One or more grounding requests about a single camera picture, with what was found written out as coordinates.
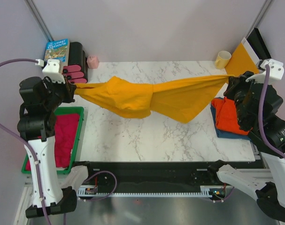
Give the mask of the yellow t shirt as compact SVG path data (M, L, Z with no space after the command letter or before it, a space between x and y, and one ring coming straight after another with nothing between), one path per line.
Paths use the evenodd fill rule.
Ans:
M228 78L210 75L148 84L114 76L103 83L77 84L75 94L123 118L143 119L157 112L188 123L211 102Z

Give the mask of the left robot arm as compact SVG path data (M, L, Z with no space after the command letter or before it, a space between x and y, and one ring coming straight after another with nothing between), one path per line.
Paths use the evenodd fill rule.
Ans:
M55 165L55 110L61 103L74 102L76 86L51 78L30 77L20 84L20 106L17 130L25 142L33 183L32 205L27 218L72 212L77 196L71 187L60 188Z

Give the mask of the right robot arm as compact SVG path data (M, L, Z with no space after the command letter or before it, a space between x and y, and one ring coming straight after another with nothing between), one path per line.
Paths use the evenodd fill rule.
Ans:
M257 180L219 160L207 172L211 184L227 183L252 197L268 217L285 223L285 121L276 113L283 103L272 85L248 80L253 73L229 77L224 96L234 101L239 128L266 161L272 181Z

